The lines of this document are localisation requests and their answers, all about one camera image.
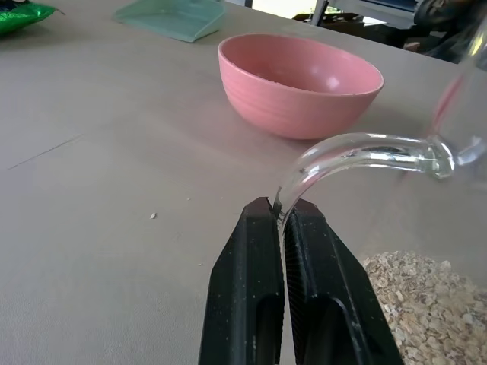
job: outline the bowl rim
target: bowl rim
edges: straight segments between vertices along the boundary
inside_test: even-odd
[[[261,78],[251,72],[248,72],[248,71],[245,71],[244,69],[242,69],[241,67],[235,65],[232,61],[230,61],[227,56],[223,53],[222,51],[222,48],[224,47],[224,45],[232,40],[235,40],[237,38],[244,38],[244,37],[254,37],[254,36],[266,36],[266,37],[279,37],[279,38],[291,38],[291,39],[295,39],[295,40],[299,40],[301,42],[308,42],[308,43],[318,43],[320,44],[321,46],[325,46],[325,47],[329,47],[329,48],[332,48],[332,49],[336,49],[336,50],[339,50],[341,52],[345,52],[347,54],[349,54],[350,56],[352,57],[355,57],[355,58],[358,58],[360,60],[362,60],[363,62],[367,63],[372,69],[374,69],[380,76],[380,84],[378,87],[370,90],[370,91],[365,91],[363,93],[349,93],[349,94],[333,94],[333,93],[326,93],[326,92],[322,92],[322,91],[312,91],[312,90],[305,90],[305,89],[299,89],[297,87],[292,87],[292,86],[288,86],[288,85],[283,85],[283,84],[279,84],[279,83],[275,83],[273,81],[270,81],[270,80],[266,80],[265,78]],[[250,76],[251,78],[255,79],[255,80],[258,80],[258,81],[261,81],[263,82],[264,84],[268,84],[269,86],[273,86],[273,87],[280,87],[280,88],[284,88],[284,89],[289,89],[289,90],[293,90],[293,91],[297,91],[299,93],[303,93],[303,94],[310,94],[310,95],[316,95],[316,96],[327,96],[327,97],[360,97],[360,96],[367,96],[367,95],[371,95],[371,94],[374,94],[374,93],[377,93],[378,91],[380,91],[383,87],[384,87],[384,77],[382,75],[382,73],[379,71],[379,69],[377,67],[375,67],[374,65],[372,65],[369,61],[367,61],[366,59],[363,59],[362,57],[360,56],[357,56],[357,55],[354,55],[353,53],[349,52],[349,51],[345,51],[344,49],[341,49],[341,48],[338,48],[338,47],[334,47],[334,46],[331,46],[327,43],[321,43],[320,41],[317,41],[317,40],[310,40],[308,38],[302,38],[300,36],[287,36],[287,35],[284,35],[284,34],[272,34],[272,33],[246,33],[246,34],[239,34],[239,35],[236,35],[236,36],[230,36],[228,38],[226,38],[225,40],[222,40],[220,42],[220,44],[218,44],[218,55],[228,64],[234,66],[235,69],[237,69],[239,72],[247,75],[247,76]]]

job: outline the person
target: person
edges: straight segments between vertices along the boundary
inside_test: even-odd
[[[446,32],[439,44],[424,54],[458,63],[486,14],[486,5],[487,0],[423,0],[415,12],[415,24]]]

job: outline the light green tray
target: light green tray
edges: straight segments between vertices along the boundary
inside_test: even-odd
[[[215,0],[139,0],[114,14],[120,23],[194,42],[219,30],[225,9]]]

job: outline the rolled oats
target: rolled oats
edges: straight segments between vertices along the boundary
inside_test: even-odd
[[[414,252],[365,259],[405,365],[487,364],[487,291]]]

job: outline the scratch mark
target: scratch mark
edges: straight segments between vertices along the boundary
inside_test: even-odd
[[[65,144],[68,144],[68,143],[70,143],[70,142],[73,142],[74,140],[76,140],[76,139],[80,138],[81,136],[82,136],[82,135],[77,135],[77,136],[75,136],[75,137],[73,137],[73,138],[71,138],[71,139],[69,139],[69,140],[67,140],[67,141],[62,142],[61,144],[58,144],[57,146],[54,146],[53,148],[50,148],[49,150],[43,151],[43,152],[41,152],[40,154],[36,154],[35,156],[32,156],[31,158],[27,158],[26,160],[21,161],[21,162],[17,163],[17,164],[16,164],[16,165],[14,165],[14,166],[10,166],[10,167],[9,167],[9,168],[7,168],[5,171],[12,170],[12,169],[14,169],[15,167],[19,167],[20,165],[22,165],[22,164],[24,164],[24,163],[26,163],[26,162],[32,161],[32,160],[34,160],[35,158],[38,158],[38,157],[40,157],[40,156],[42,156],[42,155],[44,155],[44,154],[47,154],[47,153],[49,153],[49,152],[51,152],[51,151],[54,151],[55,149],[57,149],[57,148],[59,148],[59,147],[62,147],[62,146],[64,146]]]

